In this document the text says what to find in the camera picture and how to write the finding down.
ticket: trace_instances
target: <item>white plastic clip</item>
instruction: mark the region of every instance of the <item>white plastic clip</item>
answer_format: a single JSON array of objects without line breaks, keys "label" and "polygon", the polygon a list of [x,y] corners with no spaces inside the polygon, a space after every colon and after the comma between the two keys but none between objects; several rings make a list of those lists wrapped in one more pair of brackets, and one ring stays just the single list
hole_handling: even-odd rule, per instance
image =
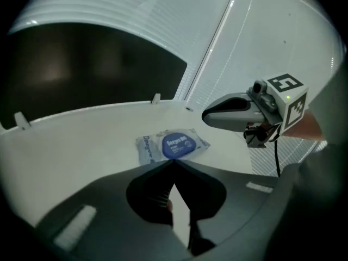
[{"label": "white plastic clip", "polygon": [[156,93],[154,94],[151,104],[158,104],[160,100],[161,100],[161,94]]},{"label": "white plastic clip", "polygon": [[21,113],[21,112],[15,113],[15,121],[16,121],[16,124],[17,124],[18,128],[20,128],[20,129],[22,129],[24,131],[26,129],[30,129],[31,128],[31,125],[29,124],[29,122],[24,117],[23,113]]}]

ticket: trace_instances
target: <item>white curved panel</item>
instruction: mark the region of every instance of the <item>white curved panel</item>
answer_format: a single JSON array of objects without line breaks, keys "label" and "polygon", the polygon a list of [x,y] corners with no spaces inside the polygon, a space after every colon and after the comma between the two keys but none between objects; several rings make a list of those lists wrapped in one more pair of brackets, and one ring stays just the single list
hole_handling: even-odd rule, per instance
[{"label": "white curved panel", "polygon": [[35,226],[87,184],[138,167],[136,138],[166,129],[194,128],[211,144],[192,161],[252,173],[245,142],[208,127],[199,112],[185,106],[178,101],[114,104],[39,119],[29,130],[6,131],[0,135],[0,181],[14,212]]},{"label": "white curved panel", "polygon": [[229,0],[31,0],[10,33],[57,22],[85,22],[124,30],[179,56],[188,67],[175,98],[193,79]]}]

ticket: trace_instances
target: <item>white sticker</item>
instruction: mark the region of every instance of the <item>white sticker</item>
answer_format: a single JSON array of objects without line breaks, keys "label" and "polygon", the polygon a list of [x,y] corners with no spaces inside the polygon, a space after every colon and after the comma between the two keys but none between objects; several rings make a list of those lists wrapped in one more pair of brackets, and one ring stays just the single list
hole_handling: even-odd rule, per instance
[{"label": "white sticker", "polygon": [[54,238],[53,242],[61,249],[71,251],[78,243],[96,215],[96,208],[85,205],[74,218]]},{"label": "white sticker", "polygon": [[265,187],[264,185],[254,184],[252,182],[248,182],[246,184],[246,187],[250,189],[262,191],[262,192],[267,192],[268,194],[270,194],[273,191],[273,188]]}]

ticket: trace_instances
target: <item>packaged wet wipes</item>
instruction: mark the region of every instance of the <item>packaged wet wipes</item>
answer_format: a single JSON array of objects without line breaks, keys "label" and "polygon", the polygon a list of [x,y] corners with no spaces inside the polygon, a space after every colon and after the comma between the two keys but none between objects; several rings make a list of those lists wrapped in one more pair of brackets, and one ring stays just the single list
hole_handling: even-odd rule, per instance
[{"label": "packaged wet wipes", "polygon": [[141,165],[167,159],[189,159],[203,153],[210,144],[194,129],[172,129],[136,139]]}]

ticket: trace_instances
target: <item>black cable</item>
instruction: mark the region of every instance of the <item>black cable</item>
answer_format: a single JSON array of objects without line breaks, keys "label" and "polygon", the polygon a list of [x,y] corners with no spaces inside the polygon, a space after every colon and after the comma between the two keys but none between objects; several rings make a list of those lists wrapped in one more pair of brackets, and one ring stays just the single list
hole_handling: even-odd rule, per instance
[{"label": "black cable", "polygon": [[280,177],[281,169],[279,167],[279,159],[278,159],[278,139],[274,141],[274,156],[276,158],[277,174],[278,174],[278,177]]},{"label": "black cable", "polygon": [[279,124],[276,124],[276,125],[270,127],[269,129],[267,129],[266,132],[268,132],[269,130],[271,130],[271,129],[275,128],[275,127],[278,127],[278,126],[279,126]]}]

